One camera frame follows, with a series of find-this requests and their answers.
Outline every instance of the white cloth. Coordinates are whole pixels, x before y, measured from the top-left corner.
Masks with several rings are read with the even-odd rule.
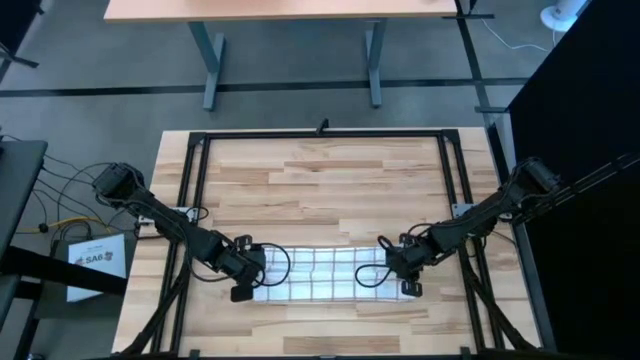
[[[256,302],[286,303],[306,301],[406,301],[412,296],[402,294],[401,280],[395,273],[378,287],[358,285],[354,273],[365,264],[384,265],[382,248],[285,248],[291,258],[291,271],[278,286],[259,286],[254,290]],[[280,281],[287,271],[287,258],[282,251],[265,248],[266,284]],[[375,284],[389,271],[386,267],[368,267],[358,273],[363,284]]]

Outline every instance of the wooden table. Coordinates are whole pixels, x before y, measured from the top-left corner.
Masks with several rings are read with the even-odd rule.
[[[482,128],[459,133],[479,202],[498,185],[489,146]],[[187,138],[188,132],[168,131],[160,143],[151,191],[168,205],[176,204]],[[455,168],[453,151],[448,152]],[[194,164],[199,157],[196,152]],[[380,234],[397,241],[413,224],[450,218],[433,138],[215,140],[208,163],[203,205],[211,216],[200,225],[230,237],[249,233],[256,241],[283,246],[376,246]],[[195,167],[188,199],[193,199]],[[461,192],[459,182],[456,191]],[[512,237],[508,227],[497,231]],[[138,243],[114,351],[133,340],[156,308],[168,244]],[[514,246],[490,236],[486,254],[498,305],[528,341],[539,344]],[[455,257],[425,269],[425,295],[405,303],[231,303],[232,282],[192,280],[180,353],[197,348],[203,356],[411,355],[474,349]],[[219,276],[202,266],[195,270]],[[491,345],[484,307],[481,314]],[[173,314],[167,319],[163,349],[169,346]]]
[[[386,19],[440,17],[455,13],[454,0],[110,0],[104,18],[110,22],[187,22],[207,67],[204,108],[211,111],[221,71],[224,35],[216,34],[212,45],[204,21],[378,19],[373,29],[366,32],[365,41],[371,102],[379,107],[382,105],[379,63]]]

